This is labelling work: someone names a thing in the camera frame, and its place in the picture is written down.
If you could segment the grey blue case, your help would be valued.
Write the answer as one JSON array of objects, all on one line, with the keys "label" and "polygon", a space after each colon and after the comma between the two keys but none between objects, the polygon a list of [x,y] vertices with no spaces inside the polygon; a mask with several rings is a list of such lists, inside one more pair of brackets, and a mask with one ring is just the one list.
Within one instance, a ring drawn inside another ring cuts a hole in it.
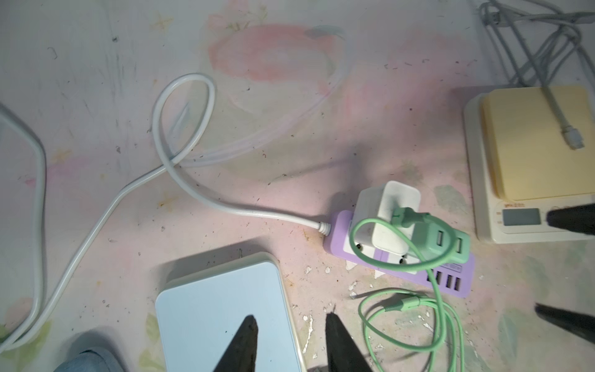
[{"label": "grey blue case", "polygon": [[124,372],[124,368],[112,352],[93,347],[63,362],[54,372]]}]

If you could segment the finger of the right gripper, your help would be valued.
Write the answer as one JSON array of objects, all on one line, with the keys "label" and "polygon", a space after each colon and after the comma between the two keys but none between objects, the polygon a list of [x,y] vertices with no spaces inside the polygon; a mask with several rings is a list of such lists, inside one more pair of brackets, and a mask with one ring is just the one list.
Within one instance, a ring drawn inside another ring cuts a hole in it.
[{"label": "finger of the right gripper", "polygon": [[595,234],[595,204],[555,209],[547,213],[549,226],[573,233]]},{"label": "finger of the right gripper", "polygon": [[542,304],[535,305],[535,313],[540,319],[594,344],[595,318],[593,316]]}]

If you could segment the white charger adapter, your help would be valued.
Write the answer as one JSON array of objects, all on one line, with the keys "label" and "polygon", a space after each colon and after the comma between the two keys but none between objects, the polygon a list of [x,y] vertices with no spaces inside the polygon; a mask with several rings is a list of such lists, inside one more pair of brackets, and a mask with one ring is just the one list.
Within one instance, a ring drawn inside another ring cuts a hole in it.
[{"label": "white charger adapter", "polygon": [[[389,181],[381,186],[367,188],[359,194],[352,226],[370,218],[390,223],[397,209],[411,208],[417,212],[420,202],[421,193],[418,189],[398,181]],[[407,243],[401,237],[387,227],[375,223],[362,226],[355,234],[354,240],[356,245],[363,248],[363,253],[370,257],[380,251],[403,256],[409,250]]]}]

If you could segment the green charger adapter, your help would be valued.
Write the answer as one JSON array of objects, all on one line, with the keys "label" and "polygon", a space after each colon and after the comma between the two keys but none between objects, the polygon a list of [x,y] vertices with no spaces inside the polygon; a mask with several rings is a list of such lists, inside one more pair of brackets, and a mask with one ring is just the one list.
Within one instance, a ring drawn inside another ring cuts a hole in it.
[{"label": "green charger adapter", "polygon": [[[446,262],[448,264],[465,264],[469,260],[470,253],[469,235],[458,229],[453,230],[453,235],[455,250]],[[447,251],[452,241],[452,235],[435,223],[417,223],[411,241],[418,248],[424,260],[432,260]]]}]

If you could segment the blue electronic scale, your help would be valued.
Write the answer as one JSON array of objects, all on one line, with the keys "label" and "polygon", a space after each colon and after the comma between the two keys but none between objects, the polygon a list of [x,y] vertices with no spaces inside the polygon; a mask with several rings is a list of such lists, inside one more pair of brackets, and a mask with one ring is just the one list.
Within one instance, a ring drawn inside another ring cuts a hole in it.
[{"label": "blue electronic scale", "polygon": [[156,317],[168,371],[212,371],[241,323],[257,323],[258,371],[304,371],[277,259],[259,252],[167,284]]}]

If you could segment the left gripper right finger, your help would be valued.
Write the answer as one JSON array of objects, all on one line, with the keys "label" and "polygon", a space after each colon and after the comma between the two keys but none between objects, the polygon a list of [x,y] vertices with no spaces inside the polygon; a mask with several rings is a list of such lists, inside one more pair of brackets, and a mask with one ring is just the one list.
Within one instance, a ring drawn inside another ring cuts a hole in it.
[{"label": "left gripper right finger", "polygon": [[331,312],[325,319],[328,371],[371,372],[370,365],[353,341],[339,316]]}]

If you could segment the yellow electronic scale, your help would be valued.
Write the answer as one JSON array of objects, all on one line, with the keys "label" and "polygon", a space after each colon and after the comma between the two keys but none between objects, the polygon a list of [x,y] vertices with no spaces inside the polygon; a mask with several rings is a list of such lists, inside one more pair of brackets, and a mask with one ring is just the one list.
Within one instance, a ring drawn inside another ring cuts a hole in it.
[{"label": "yellow electronic scale", "polygon": [[585,147],[572,150],[540,88],[501,88],[465,105],[463,121],[477,237],[487,243],[589,240],[547,215],[594,202],[594,123],[587,91],[553,95]]}]

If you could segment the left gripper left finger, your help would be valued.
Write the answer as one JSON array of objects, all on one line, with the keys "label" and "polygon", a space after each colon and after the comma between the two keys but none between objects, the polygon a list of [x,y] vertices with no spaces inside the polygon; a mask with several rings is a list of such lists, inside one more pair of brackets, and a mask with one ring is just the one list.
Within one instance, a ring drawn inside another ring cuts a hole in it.
[{"label": "left gripper left finger", "polygon": [[221,357],[214,372],[254,372],[257,360],[258,325],[246,316]]}]

